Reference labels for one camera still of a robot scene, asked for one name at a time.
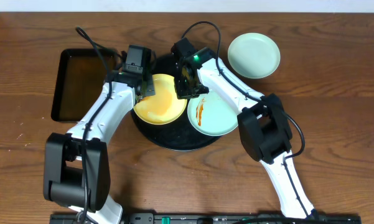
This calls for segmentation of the yellow plate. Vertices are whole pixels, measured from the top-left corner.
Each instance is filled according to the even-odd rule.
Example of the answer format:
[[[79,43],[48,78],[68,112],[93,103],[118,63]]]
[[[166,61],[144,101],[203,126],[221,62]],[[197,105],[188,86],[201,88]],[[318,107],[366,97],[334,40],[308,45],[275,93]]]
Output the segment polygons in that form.
[[[155,74],[152,78],[155,95],[143,98],[134,106],[134,112],[149,124],[171,123],[184,112],[187,100],[177,98],[173,76]]]

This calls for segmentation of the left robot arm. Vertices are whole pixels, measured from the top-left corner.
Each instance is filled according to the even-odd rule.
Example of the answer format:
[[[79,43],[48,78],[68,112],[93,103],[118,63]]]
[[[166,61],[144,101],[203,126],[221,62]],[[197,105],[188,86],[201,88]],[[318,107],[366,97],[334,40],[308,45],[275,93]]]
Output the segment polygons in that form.
[[[135,104],[155,94],[152,73],[114,71],[86,115],[45,144],[43,195],[68,207],[79,223],[120,223],[123,208],[109,195],[107,146]]]

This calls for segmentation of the light green plate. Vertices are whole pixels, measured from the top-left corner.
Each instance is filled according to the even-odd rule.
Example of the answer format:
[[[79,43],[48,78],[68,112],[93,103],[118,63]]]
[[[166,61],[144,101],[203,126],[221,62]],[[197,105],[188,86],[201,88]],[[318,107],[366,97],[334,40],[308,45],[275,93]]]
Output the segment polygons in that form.
[[[198,132],[208,136],[223,136],[238,127],[236,113],[214,91],[190,99],[187,116]]]
[[[281,53],[277,44],[268,36],[246,33],[231,42],[228,61],[241,76],[260,79],[270,76],[278,68]]]

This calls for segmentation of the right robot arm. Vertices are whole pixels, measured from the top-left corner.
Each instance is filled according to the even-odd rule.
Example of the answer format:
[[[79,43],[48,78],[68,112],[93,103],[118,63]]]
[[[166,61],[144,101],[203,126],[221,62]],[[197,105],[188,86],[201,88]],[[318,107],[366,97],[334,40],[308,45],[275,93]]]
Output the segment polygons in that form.
[[[241,143],[249,156],[260,162],[271,179],[285,217],[309,219],[315,208],[307,198],[293,164],[291,126],[297,123],[284,111],[274,94],[265,96],[244,84],[223,64],[218,54],[205,47],[171,49],[179,64],[175,89],[179,98],[196,98],[209,91],[236,111]]]

